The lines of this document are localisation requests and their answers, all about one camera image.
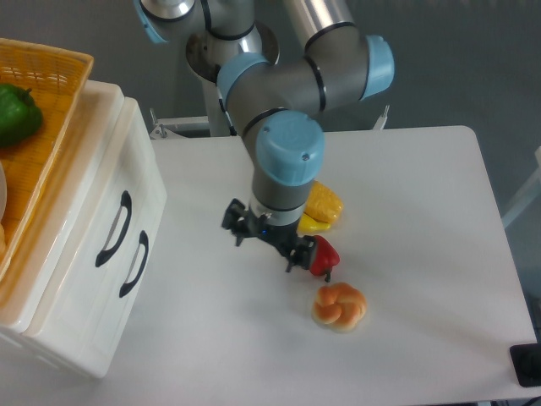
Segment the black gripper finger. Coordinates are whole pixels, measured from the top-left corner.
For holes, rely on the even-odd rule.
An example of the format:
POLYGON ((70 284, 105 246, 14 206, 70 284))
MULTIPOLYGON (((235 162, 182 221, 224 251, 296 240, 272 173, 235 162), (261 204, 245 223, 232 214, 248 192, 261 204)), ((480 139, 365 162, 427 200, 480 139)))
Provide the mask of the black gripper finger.
POLYGON ((222 218, 221 227, 231 232, 237 247, 245 239, 254 236, 249 214, 249 210, 240 200, 232 199, 222 218))
POLYGON ((315 236, 297 237, 290 253, 287 256, 287 268, 285 272, 290 272, 295 266, 308 270, 317 250, 317 241, 315 236))

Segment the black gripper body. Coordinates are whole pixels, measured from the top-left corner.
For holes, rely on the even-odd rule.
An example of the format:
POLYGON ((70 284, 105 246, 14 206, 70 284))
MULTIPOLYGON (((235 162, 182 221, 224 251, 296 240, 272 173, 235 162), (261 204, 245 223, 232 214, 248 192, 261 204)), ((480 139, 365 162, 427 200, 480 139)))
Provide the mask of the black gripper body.
POLYGON ((269 219, 260 220, 248 209, 247 224, 250 238, 257 238, 273 246, 280 255, 290 258, 298 247, 300 218, 287 225, 271 225, 269 219))

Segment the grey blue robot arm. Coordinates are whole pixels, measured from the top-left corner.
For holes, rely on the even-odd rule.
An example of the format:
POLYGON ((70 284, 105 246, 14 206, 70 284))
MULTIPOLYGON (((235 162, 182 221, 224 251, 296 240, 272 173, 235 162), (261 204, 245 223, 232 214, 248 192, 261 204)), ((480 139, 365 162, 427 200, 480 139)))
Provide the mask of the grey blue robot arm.
POLYGON ((318 113, 385 91, 394 78, 389 44, 358 32, 344 1, 287 1, 303 46, 296 62, 279 64, 271 30, 252 1, 138 1, 148 37, 167 43, 189 23, 186 58, 208 86, 212 130, 238 135, 254 165, 248 204, 232 200, 222 226, 238 242, 273 246, 289 267, 329 278, 339 255, 298 225, 323 162, 318 113))

